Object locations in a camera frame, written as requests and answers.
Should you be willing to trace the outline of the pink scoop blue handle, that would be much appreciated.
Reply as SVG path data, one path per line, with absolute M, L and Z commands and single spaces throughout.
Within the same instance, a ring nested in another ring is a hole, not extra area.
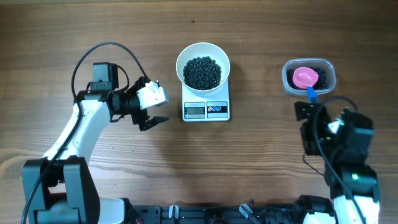
M 299 67 L 294 70 L 292 81 L 295 86 L 307 91 L 310 103 L 318 103 L 318 96 L 313 88 L 318 81 L 316 71 L 308 67 Z

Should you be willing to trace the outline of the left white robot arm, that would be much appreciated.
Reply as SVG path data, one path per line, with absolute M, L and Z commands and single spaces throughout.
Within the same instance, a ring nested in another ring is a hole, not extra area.
M 147 75 L 119 87 L 115 63 L 93 64 L 93 79 L 73 102 L 73 113 L 56 143 L 41 159 L 22 168 L 25 207 L 22 223 L 142 223 L 126 198 L 100 198 L 88 168 L 93 149 L 108 124 L 126 115 L 141 131 L 166 117 L 147 109 L 168 102 L 166 90 Z

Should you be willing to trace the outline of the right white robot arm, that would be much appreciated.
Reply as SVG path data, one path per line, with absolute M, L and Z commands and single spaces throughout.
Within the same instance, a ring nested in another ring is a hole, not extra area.
M 380 211 L 376 171 L 365 163 L 374 136 L 373 122 L 348 108 L 333 121 L 326 104 L 297 101 L 303 149 L 325 162 L 324 180 L 330 198 L 301 196 L 295 219 L 301 223 L 377 223 Z

